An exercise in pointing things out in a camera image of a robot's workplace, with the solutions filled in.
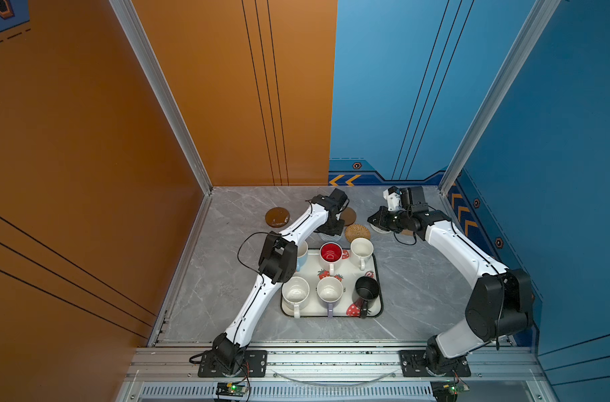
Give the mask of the brown round wooden coaster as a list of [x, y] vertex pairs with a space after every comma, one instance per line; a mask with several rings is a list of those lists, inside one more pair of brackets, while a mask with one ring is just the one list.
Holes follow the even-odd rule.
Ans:
[[345, 226], [350, 226], [356, 222], [357, 214], [354, 209], [347, 207], [340, 215], [340, 219]]

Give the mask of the woven rattan round coaster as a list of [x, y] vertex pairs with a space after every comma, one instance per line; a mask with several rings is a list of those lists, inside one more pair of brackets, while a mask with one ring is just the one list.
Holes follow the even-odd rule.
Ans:
[[352, 243], [356, 239], [371, 240], [369, 229], [361, 224], [350, 224], [345, 228], [344, 235], [349, 243]]

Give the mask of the white multicolour woven rope coaster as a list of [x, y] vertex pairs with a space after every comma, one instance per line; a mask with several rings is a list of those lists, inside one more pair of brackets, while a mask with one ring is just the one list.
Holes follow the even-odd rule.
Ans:
[[370, 224], [370, 226], [371, 226], [371, 228], [372, 228], [372, 229], [373, 229], [373, 230], [374, 230], [376, 233], [379, 233], [379, 234], [382, 234], [382, 235], [387, 235], [387, 234], [391, 233], [391, 230], [388, 230], [388, 229], [381, 229], [380, 227], [378, 227], [378, 226], [376, 226], [376, 225], [374, 225], [374, 224]]

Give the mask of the dark scratched wooden coaster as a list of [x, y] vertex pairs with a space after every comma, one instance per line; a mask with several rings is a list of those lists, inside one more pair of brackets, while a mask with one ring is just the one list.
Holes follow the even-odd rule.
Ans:
[[266, 224], [271, 228], [281, 228], [286, 226], [291, 219], [290, 212], [283, 207], [269, 209], [265, 215]]

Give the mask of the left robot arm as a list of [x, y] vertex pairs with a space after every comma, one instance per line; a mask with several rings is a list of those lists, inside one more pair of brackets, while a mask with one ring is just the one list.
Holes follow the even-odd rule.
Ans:
[[306, 211], [286, 229], [266, 233], [257, 268], [256, 281], [234, 321], [219, 334], [205, 355], [213, 358], [223, 374], [237, 375], [246, 369], [245, 352], [256, 324], [279, 287], [296, 273], [297, 249], [313, 233], [337, 236], [342, 233], [341, 213], [349, 204], [341, 189], [330, 195], [316, 195]]

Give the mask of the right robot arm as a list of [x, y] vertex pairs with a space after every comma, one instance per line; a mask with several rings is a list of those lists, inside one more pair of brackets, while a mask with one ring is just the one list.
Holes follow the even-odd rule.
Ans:
[[368, 222], [379, 232], [408, 230], [440, 251], [467, 280], [472, 294], [465, 318], [428, 339], [423, 361], [430, 375], [451, 375], [479, 348], [534, 324], [534, 294], [526, 271], [512, 270], [481, 250], [453, 220], [425, 201], [422, 187], [390, 187], [386, 206]]

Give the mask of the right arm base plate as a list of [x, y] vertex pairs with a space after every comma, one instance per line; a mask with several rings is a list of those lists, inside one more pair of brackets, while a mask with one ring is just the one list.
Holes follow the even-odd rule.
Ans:
[[400, 367], [405, 377], [460, 377], [472, 375], [465, 356], [445, 358], [431, 349], [402, 350], [399, 352]]

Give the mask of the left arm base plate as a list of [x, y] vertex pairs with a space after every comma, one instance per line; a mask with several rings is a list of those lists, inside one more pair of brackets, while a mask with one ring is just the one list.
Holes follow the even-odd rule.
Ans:
[[226, 363], [215, 351], [206, 352], [199, 365], [199, 378], [245, 377], [263, 378], [266, 375], [268, 353], [266, 350], [253, 349], [238, 354]]

